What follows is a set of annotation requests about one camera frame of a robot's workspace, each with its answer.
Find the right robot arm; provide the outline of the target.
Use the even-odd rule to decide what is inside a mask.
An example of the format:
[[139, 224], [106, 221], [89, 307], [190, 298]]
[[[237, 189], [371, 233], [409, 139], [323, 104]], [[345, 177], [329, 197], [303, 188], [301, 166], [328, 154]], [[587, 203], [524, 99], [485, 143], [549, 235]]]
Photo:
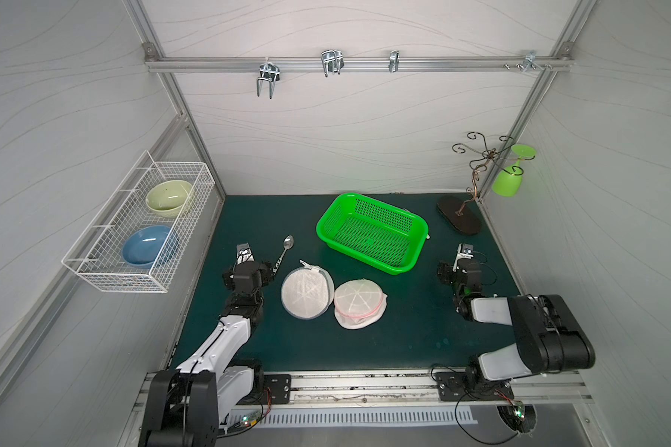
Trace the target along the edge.
[[520, 377], [592, 368], [596, 352], [564, 299], [558, 294], [482, 294], [476, 262], [441, 262], [436, 275], [453, 290], [457, 313], [470, 322], [508, 326], [514, 342], [479, 355], [466, 369], [468, 389], [501, 385]]

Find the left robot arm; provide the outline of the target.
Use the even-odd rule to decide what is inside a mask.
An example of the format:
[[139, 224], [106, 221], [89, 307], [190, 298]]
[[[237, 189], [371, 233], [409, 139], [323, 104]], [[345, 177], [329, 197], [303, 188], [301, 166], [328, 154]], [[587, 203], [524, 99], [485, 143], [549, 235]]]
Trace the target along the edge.
[[241, 261], [223, 275], [231, 295], [214, 331], [186, 361], [152, 379], [140, 446], [214, 446], [224, 415], [263, 384], [258, 361], [233, 361], [263, 317], [268, 262]]

